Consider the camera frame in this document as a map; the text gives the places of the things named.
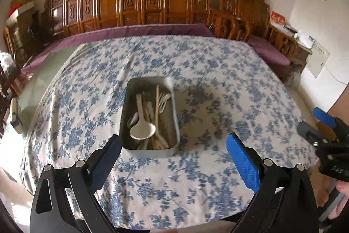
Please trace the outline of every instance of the metal tray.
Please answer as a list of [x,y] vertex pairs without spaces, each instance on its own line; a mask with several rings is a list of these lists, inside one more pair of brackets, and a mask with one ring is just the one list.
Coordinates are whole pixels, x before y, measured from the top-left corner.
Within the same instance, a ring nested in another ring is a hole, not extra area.
[[[142,93],[143,91],[149,92],[155,108],[157,85],[160,87],[160,93],[171,94],[171,99],[167,101],[164,112],[159,115],[159,131],[167,140],[170,148],[165,150],[137,150],[140,141],[130,136],[127,121],[137,112],[136,94],[138,93]],[[171,78],[163,76],[132,78],[128,81],[123,101],[119,136],[123,148],[130,156],[135,158],[165,158],[174,155],[177,151],[180,135],[173,85],[174,82]]]

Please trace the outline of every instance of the human hand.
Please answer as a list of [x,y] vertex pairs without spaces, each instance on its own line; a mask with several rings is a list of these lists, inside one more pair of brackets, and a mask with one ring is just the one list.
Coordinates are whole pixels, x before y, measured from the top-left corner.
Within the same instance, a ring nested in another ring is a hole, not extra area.
[[[324,206],[329,198],[329,193],[327,191],[327,188],[330,186],[332,182],[332,178],[328,176],[323,176],[322,179],[322,188],[318,191],[318,197],[317,197],[317,205],[318,206]],[[344,206],[346,205],[348,199],[349,199],[349,182],[343,182],[343,181],[337,181],[336,189],[345,194],[345,196],[342,198],[342,200],[339,202],[338,205],[330,212],[328,215],[328,219],[335,219],[339,216],[339,214],[342,212]]]

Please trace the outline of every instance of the red object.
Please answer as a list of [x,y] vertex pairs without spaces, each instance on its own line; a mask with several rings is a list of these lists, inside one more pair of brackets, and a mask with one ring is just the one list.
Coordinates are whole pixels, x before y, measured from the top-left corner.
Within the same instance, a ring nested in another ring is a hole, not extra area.
[[276,24],[280,25],[280,26],[284,26],[285,25],[285,16],[282,16],[281,14],[278,14],[275,11],[272,11],[271,15],[270,15],[270,21],[271,22],[275,22]]
[[20,8],[22,5],[20,3],[16,3],[10,7],[10,11],[7,14],[7,17],[10,17],[12,13],[16,11],[16,9]]

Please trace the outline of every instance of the carved wooden backrest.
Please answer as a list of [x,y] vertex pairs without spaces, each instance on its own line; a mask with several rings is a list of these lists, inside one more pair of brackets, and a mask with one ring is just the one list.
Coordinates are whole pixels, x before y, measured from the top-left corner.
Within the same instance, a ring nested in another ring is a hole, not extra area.
[[264,35],[269,22],[269,5],[265,0],[220,0],[219,8],[253,25],[254,35]]
[[53,36],[62,38],[65,36],[65,0],[46,0],[44,12],[41,14],[41,22]]
[[222,10],[210,8],[206,26],[218,38],[247,42],[251,36],[248,23],[239,23],[235,16]]
[[55,36],[153,23],[206,23],[211,0],[46,0],[42,22]]

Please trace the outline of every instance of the electrical box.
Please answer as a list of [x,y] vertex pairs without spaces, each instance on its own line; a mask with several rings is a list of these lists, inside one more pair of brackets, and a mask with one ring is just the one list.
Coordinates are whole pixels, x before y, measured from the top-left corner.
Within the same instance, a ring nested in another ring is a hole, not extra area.
[[319,44],[319,42],[315,41],[313,44],[313,47],[311,48],[311,51],[313,52],[311,55],[309,55],[306,59],[307,62],[307,69],[311,72],[311,74],[317,78],[319,73],[322,71],[328,57],[329,52]]

